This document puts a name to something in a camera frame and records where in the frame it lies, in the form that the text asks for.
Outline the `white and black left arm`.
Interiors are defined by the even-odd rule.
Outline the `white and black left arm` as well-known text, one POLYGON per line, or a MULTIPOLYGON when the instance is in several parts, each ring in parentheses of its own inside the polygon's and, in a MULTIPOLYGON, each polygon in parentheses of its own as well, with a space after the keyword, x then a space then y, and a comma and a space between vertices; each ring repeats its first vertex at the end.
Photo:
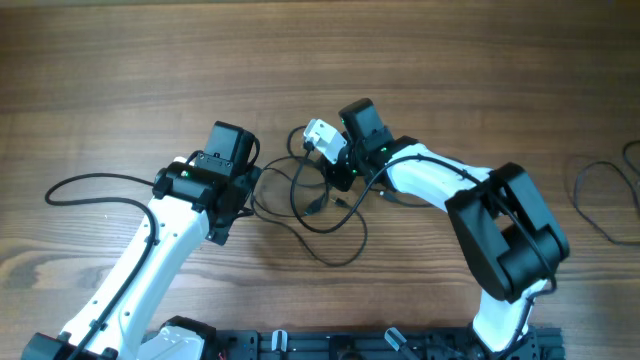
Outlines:
POLYGON ((216 359, 215 328, 176 316, 157 334, 147 328, 174 277, 202 242, 224 245, 261 170, 260 142, 221 121, 204 149, 175 159, 151 182, 144 218, 91 300, 57 337, 36 333, 25 359, 216 359))

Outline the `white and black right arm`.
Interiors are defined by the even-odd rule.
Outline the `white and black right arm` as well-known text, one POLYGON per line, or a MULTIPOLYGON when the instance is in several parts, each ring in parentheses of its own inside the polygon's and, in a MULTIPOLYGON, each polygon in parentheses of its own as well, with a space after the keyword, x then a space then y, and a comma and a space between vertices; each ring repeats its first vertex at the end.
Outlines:
POLYGON ((509 162, 474 167, 438 155, 419 140, 394 136, 369 98, 340 110, 337 130, 321 119, 303 133, 317 150, 329 184, 345 192, 356 178, 413 195, 445 212, 465 261, 482 289, 467 353, 504 359, 533 331, 541 297, 557 289, 556 271, 569 242, 527 171, 509 162))

